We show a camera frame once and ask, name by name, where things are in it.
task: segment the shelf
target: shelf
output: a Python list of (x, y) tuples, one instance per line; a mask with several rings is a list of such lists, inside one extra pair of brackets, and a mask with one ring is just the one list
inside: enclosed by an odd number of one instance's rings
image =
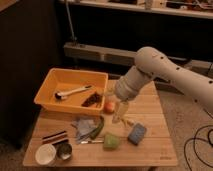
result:
[(212, 9), (203, 11), (174, 9), (166, 7), (167, 1), (165, 0), (153, 0), (152, 8), (150, 10), (145, 9), (144, 0), (137, 0), (136, 4), (114, 3), (108, 2), (107, 0), (80, 0), (80, 1), (68, 0), (68, 2), (73, 5), (213, 19), (213, 7)]

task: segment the box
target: box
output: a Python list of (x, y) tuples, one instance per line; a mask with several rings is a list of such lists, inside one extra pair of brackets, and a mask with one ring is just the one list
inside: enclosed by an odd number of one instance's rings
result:
[[(34, 102), (51, 111), (99, 115), (104, 107), (104, 96), (100, 105), (82, 107), (81, 104), (94, 92), (103, 95), (107, 89), (107, 81), (107, 73), (53, 68), (48, 72)], [(67, 91), (87, 85), (92, 87), (89, 90), (72, 94), (66, 100), (55, 98), (55, 93), (58, 91)]]

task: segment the brush handle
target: brush handle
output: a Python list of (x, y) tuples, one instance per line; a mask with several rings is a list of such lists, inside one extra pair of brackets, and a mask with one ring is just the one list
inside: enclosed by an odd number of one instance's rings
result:
[(85, 91), (85, 90), (88, 90), (90, 89), (91, 86), (83, 86), (83, 87), (79, 87), (79, 88), (76, 88), (76, 89), (73, 89), (73, 90), (68, 90), (68, 91), (60, 91), (58, 92), (57, 94), (59, 96), (68, 96), (70, 94), (73, 94), (73, 93), (78, 93), (78, 92), (81, 92), (81, 91)]

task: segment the small bowl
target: small bowl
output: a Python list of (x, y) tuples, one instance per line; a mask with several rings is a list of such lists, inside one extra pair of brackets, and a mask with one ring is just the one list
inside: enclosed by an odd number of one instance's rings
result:
[(67, 160), (72, 156), (72, 146), (68, 143), (61, 144), (57, 148), (57, 156), (62, 160)]
[(56, 148), (52, 144), (41, 145), (35, 154), (36, 162), (39, 165), (51, 165), (56, 158)]

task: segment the wooden table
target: wooden table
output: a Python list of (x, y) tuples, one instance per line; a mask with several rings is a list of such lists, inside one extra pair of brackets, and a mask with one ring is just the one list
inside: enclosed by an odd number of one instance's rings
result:
[[(108, 87), (112, 87), (114, 83), (115, 81), (109, 80)], [(69, 142), (73, 147), (73, 156), (69, 161), (56, 160), (53, 166), (130, 167), (177, 165), (177, 157), (153, 82), (141, 90), (137, 98), (130, 103), (125, 115), (147, 128), (145, 138), (139, 146), (132, 145), (126, 139), (131, 127), (125, 127), (122, 122), (112, 124), (111, 115), (104, 114), (103, 116), (105, 126), (99, 137), (103, 137), (106, 132), (118, 135), (121, 138), (121, 145), (115, 151), (103, 150), (102, 144), (77, 145), (75, 143), (76, 130), (70, 125), (74, 118), (73, 115), (42, 109), (26, 151), (23, 165), (38, 166), (35, 161), (35, 152), (42, 144), (41, 138), (62, 130), (68, 132)]]

